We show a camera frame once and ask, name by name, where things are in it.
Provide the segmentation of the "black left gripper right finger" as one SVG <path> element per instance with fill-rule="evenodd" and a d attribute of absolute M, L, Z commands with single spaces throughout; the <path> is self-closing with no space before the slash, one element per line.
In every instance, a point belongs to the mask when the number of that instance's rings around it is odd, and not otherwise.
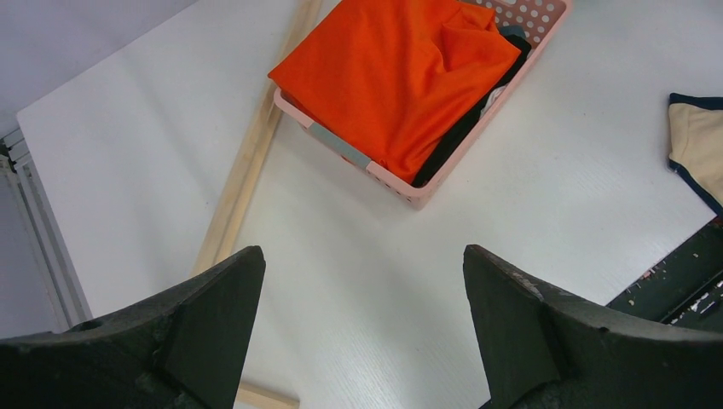
<path fill-rule="evenodd" d="M 615 311 L 464 251 L 490 408 L 719 408 L 722 336 Z"/>

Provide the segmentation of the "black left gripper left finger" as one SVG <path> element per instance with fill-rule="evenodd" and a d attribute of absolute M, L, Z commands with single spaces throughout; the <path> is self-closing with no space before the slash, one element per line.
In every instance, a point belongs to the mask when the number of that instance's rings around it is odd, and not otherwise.
<path fill-rule="evenodd" d="M 2 407 L 232 407 L 265 269 L 249 246 L 68 331 L 2 340 Z"/>

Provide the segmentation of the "beige navy-trimmed underwear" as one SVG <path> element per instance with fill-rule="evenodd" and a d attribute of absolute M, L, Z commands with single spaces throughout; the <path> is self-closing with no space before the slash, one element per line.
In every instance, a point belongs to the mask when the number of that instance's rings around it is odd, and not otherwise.
<path fill-rule="evenodd" d="M 668 98 L 668 167 L 722 216 L 722 98 L 672 93 Z"/>

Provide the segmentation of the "wooden clothes rack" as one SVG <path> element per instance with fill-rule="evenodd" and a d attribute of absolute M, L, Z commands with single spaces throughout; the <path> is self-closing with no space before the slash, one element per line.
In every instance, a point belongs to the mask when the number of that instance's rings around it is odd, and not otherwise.
<path fill-rule="evenodd" d="M 322 1 L 318 0 L 298 1 L 275 64 L 284 60 L 309 34 L 317 22 L 321 4 Z M 201 274 L 228 258 L 235 246 L 281 120 L 282 112 L 274 103 L 276 90 L 274 82 L 269 79 L 264 81 L 261 101 L 236 153 L 191 276 Z M 299 408 L 298 399 L 245 382 L 240 383 L 235 399 L 255 408 Z"/>

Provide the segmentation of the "orange folded garment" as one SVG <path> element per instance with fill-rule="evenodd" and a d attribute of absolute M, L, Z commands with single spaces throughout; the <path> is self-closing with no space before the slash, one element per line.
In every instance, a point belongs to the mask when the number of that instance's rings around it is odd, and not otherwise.
<path fill-rule="evenodd" d="M 411 183 L 520 58 L 492 9 L 342 1 L 269 78 L 317 123 Z"/>

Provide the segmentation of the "pink perforated plastic basket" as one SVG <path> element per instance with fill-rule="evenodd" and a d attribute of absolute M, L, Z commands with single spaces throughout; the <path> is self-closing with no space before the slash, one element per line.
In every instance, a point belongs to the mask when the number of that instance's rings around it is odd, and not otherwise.
<path fill-rule="evenodd" d="M 493 7 L 495 16 L 506 26 L 512 26 L 512 24 L 523 26 L 525 35 L 532 42 L 532 50 L 517 75 L 483 113 L 468 136 L 451 154 L 448 161 L 423 187 L 408 185 L 402 179 L 384 169 L 381 164 L 373 161 L 367 155 L 314 121 L 312 117 L 302 112 L 295 102 L 285 95 L 281 88 L 277 88 L 274 92 L 275 105 L 286 115 L 293 118 L 308 135 L 315 138 L 344 161 L 366 173 L 379 184 L 386 186 L 389 191 L 400 198 L 407 200 L 415 209 L 423 208 L 484 132 L 495 114 L 504 106 L 506 100 L 514 93 L 573 8 L 571 1 L 516 1 L 514 4 L 506 1 L 472 1 L 471 4 L 478 7 Z"/>

